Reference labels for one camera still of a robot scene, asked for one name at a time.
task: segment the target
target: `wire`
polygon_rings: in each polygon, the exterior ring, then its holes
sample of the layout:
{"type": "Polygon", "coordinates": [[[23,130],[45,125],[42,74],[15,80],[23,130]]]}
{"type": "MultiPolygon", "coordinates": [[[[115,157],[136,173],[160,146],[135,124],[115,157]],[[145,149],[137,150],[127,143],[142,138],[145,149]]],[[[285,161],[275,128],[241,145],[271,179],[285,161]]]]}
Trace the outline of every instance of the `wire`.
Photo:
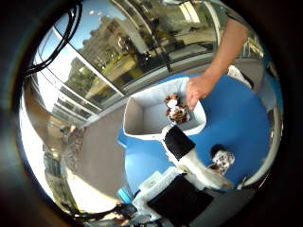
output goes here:
{"type": "Polygon", "coordinates": [[[26,75],[30,75],[33,73],[37,73],[43,69],[45,69],[50,63],[52,63],[56,57],[59,55],[59,53],[64,49],[64,47],[70,42],[70,40],[75,35],[77,28],[80,23],[81,14],[82,14],[82,4],[78,3],[76,6],[74,6],[72,9],[70,9],[68,12],[68,23],[65,29],[65,32],[62,36],[62,39],[60,40],[59,44],[56,46],[54,51],[51,53],[51,55],[41,63],[31,65],[28,67],[26,71],[26,75]]]}

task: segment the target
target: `blue table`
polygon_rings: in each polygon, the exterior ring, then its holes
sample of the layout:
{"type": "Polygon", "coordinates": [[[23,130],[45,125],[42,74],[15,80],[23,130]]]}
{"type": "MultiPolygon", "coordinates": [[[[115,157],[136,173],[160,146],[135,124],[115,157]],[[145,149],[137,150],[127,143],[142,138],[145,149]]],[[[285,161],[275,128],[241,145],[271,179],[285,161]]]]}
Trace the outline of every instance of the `blue table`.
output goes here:
{"type": "MultiPolygon", "coordinates": [[[[201,103],[205,109],[206,126],[189,138],[196,144],[198,157],[206,166],[211,164],[210,149],[224,145],[236,160],[225,177],[234,185],[257,172],[269,149],[269,121],[258,97],[242,82],[223,76],[201,103]]],[[[158,141],[144,141],[121,135],[125,145],[125,171],[133,193],[156,170],[169,166],[165,150],[158,141]]]]}

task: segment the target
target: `human hand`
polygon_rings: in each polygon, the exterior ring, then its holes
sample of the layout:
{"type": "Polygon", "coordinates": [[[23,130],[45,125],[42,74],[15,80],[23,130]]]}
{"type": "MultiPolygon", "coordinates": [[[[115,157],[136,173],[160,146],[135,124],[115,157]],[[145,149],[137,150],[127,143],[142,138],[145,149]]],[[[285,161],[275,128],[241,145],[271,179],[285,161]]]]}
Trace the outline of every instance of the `human hand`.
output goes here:
{"type": "Polygon", "coordinates": [[[215,77],[203,74],[190,78],[187,82],[187,105],[193,111],[198,100],[205,98],[215,86],[217,80],[215,77]]]}

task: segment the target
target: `human arm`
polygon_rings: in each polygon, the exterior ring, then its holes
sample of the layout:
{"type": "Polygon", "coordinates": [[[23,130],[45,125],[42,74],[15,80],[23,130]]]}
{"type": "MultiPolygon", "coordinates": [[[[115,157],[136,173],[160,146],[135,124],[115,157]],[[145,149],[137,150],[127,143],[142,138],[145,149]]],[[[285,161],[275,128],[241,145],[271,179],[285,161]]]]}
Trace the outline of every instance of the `human arm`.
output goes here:
{"type": "Polygon", "coordinates": [[[221,75],[239,55],[247,39],[248,28],[228,18],[216,55],[203,74],[191,78],[187,83],[187,105],[193,110],[200,98],[205,98],[221,75]]]}

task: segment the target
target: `white plastic tray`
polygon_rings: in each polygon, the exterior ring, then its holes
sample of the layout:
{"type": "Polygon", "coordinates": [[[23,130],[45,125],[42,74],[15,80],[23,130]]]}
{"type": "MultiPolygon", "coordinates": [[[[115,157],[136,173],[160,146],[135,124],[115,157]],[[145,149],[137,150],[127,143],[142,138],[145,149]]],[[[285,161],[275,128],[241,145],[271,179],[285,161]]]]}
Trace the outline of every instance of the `white plastic tray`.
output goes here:
{"type": "MultiPolygon", "coordinates": [[[[168,107],[163,100],[169,94],[177,93],[182,102],[186,103],[187,81],[188,78],[173,79],[130,96],[124,112],[124,133],[142,140],[160,139],[162,129],[170,124],[165,115],[168,107]]],[[[179,128],[186,135],[199,133],[206,124],[201,103],[198,102],[189,114],[190,120],[178,125],[179,128]]]]}

